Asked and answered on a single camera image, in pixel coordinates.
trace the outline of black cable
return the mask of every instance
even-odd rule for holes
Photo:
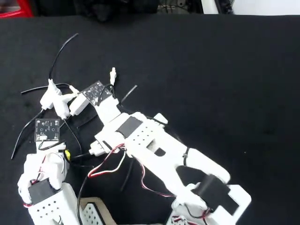
[[[190,212],[188,206],[187,206],[186,204],[183,204],[183,205],[187,208],[187,212],[189,213],[189,215],[190,215],[192,218],[195,218],[195,219],[202,219],[202,218],[203,218],[203,215],[198,216],[198,217],[193,216],[193,215],[191,214],[191,212]]]
[[[11,158],[10,159],[13,159],[14,156],[15,156],[15,153],[16,153],[16,150],[17,150],[17,146],[18,146],[18,143],[19,143],[19,140],[21,138],[21,135],[23,133],[23,131],[26,129],[26,127],[28,127],[37,117],[39,117],[42,113],[44,112],[44,110],[42,109],[35,117],[33,117],[28,123],[25,124],[25,126],[22,128],[16,142],[15,142],[15,147],[14,147],[14,150],[13,150],[13,153],[11,155]]]
[[[137,85],[135,85],[132,89],[130,89],[129,92],[127,92],[127,94],[122,98],[122,100],[120,101],[120,105],[126,100],[126,98],[137,88]]]
[[[134,161],[135,161],[135,159],[132,158],[132,159],[131,159],[131,162],[130,162],[130,165],[129,165],[129,168],[128,168],[128,171],[127,171],[126,178],[125,178],[125,180],[124,180],[124,182],[123,182],[123,184],[122,184],[122,186],[121,186],[121,188],[120,188],[120,192],[123,192],[123,191],[124,191],[125,186],[126,186],[127,183],[128,183],[129,177],[130,177],[131,172],[132,172],[132,170],[133,170],[133,163],[134,163]]]
[[[74,163],[74,162],[68,160],[68,157],[67,157],[65,151],[63,151],[63,154],[64,154],[64,157],[65,157],[66,161],[67,161],[71,166],[74,166],[74,167],[81,167],[81,168],[94,168],[93,165],[79,165],[79,164],[76,164],[76,163]]]
[[[67,43],[69,43],[69,41],[71,41],[73,38],[75,38],[76,36],[78,35],[78,33],[74,34],[72,37],[70,37],[67,41],[65,41],[65,43],[63,43],[63,45],[61,46],[60,50],[58,51],[57,55],[55,56],[54,58],[54,61],[53,61],[53,64],[50,68],[50,71],[49,71],[49,79],[52,79],[52,72],[53,72],[53,68],[55,66],[55,63],[60,55],[60,53],[62,52],[62,50],[64,49],[64,47],[66,46]]]
[[[68,83],[58,83],[58,84],[56,84],[56,86],[67,86],[67,87],[69,87],[70,84],[68,84]],[[36,88],[30,88],[28,90],[21,91],[21,95],[27,94],[27,93],[35,91],[35,90],[46,89],[46,88],[48,88],[48,85],[47,86],[36,87]]]
[[[86,158],[86,157],[88,157],[88,156],[91,156],[91,154],[90,154],[89,152],[83,153],[83,154],[81,154],[81,155],[72,157],[72,158],[71,158],[71,161],[76,161],[76,160],[78,160],[78,159]]]
[[[105,91],[106,89],[108,89],[109,87],[111,88],[110,91],[112,92],[112,96],[115,98],[115,93],[114,93],[114,87],[113,87],[113,85],[110,84],[110,83],[107,84],[107,85],[104,85],[103,89],[100,91],[100,94],[99,94],[99,97],[98,97],[98,100],[97,100],[97,106],[99,106],[100,103],[101,103],[101,97],[102,97],[104,91]]]
[[[76,141],[77,141],[77,143],[78,143],[78,145],[79,145],[80,154],[82,154],[82,153],[83,153],[83,149],[82,149],[82,147],[81,147],[81,144],[80,144],[80,142],[79,142],[77,136],[76,136],[75,133],[73,132],[72,128],[67,124],[67,121],[64,120],[64,122],[65,122],[66,126],[68,127],[68,129],[71,131],[71,133],[72,133],[72,135],[74,136],[74,138],[76,139]]]
[[[62,143],[64,143],[64,142],[66,142],[66,140],[62,140],[62,141],[60,141],[60,142],[57,142],[57,143],[55,143],[55,144],[52,144],[52,145],[50,145],[50,146],[47,146],[47,147],[42,148],[42,145],[43,145],[43,143],[44,143],[44,141],[42,141],[42,142],[40,143],[40,145],[38,146],[38,149],[41,150],[41,151],[45,151],[45,150],[48,150],[48,149],[50,149],[50,148],[53,148],[53,147],[55,147],[55,146],[57,146],[57,145],[60,145],[60,144],[62,144]]]
[[[80,218],[80,211],[79,211],[79,208],[80,208],[80,198],[81,198],[81,195],[83,193],[83,187],[86,184],[86,181],[88,180],[88,177],[89,177],[89,173],[86,175],[86,177],[84,178],[84,180],[82,182],[82,185],[81,185],[79,193],[78,193],[78,198],[77,198],[77,217],[78,217],[78,221],[79,221],[80,225],[83,225],[83,222],[82,222],[82,220]]]

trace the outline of circuit board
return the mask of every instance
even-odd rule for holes
[[[60,119],[36,119],[35,140],[59,141]]]
[[[106,89],[102,93],[101,99],[99,99],[100,93],[103,88],[104,85],[100,81],[97,81],[83,90],[82,93],[93,106],[96,106],[99,101],[101,102],[112,95],[112,93],[108,89]]]

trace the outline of black tablecloth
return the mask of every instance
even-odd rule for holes
[[[0,20],[1,224],[31,224],[17,182],[26,154],[35,152],[32,128],[13,161],[10,155],[21,128],[39,112],[44,91],[26,96],[20,91],[47,85],[56,52],[76,32],[56,65],[56,83],[82,90],[97,80],[108,83],[116,67],[119,98],[139,86],[124,103],[127,108],[150,116],[161,112],[186,145],[222,165],[231,183],[251,194],[238,224],[296,224],[299,27],[297,16],[142,15],[105,24],[82,17]],[[70,124],[75,129],[94,113],[88,107]],[[47,111],[45,117],[54,115]],[[96,119],[77,131],[85,151],[101,127]],[[61,136],[78,154],[66,127]],[[119,159],[113,156],[104,169]],[[91,180],[83,196],[101,197],[118,224],[164,222],[172,199],[141,188],[138,164],[120,193],[129,163],[127,158],[117,173]],[[77,193],[85,173],[68,172]],[[185,168],[179,173],[185,184],[202,177]],[[145,183],[167,191],[149,171]]]

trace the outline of yellow component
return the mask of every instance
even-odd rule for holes
[[[67,159],[70,161],[71,153],[66,149],[66,150],[65,150],[65,154],[66,154],[66,156],[67,156]]]

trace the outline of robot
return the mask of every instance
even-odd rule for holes
[[[73,115],[78,115],[88,104],[92,104],[104,125],[95,135],[96,140],[91,143],[89,153],[94,156],[108,153],[107,159],[111,154],[123,151],[122,160],[125,155],[135,158],[141,165],[143,176],[146,167],[161,179],[171,194],[153,191],[143,184],[143,180],[142,187],[164,197],[176,198],[171,205],[168,225],[236,224],[251,202],[250,195],[240,185],[228,185],[230,174],[216,162],[165,132],[168,121],[162,114],[151,118],[140,112],[122,112],[118,99],[110,89],[112,83],[114,80],[111,85],[98,81],[77,92],[69,106]],[[87,208],[80,208],[77,215],[77,198],[72,187],[63,182],[70,160],[65,144],[55,140],[57,145],[41,152],[38,149],[42,141],[40,136],[36,144],[37,153],[27,156],[24,174],[18,182],[20,196],[34,224],[94,224],[87,216]],[[98,172],[100,164],[89,172],[87,179],[118,170],[122,160],[112,171]],[[181,165],[203,171],[205,179],[185,187],[176,172]],[[97,224],[101,224],[101,215],[96,210],[93,213],[97,216]]]

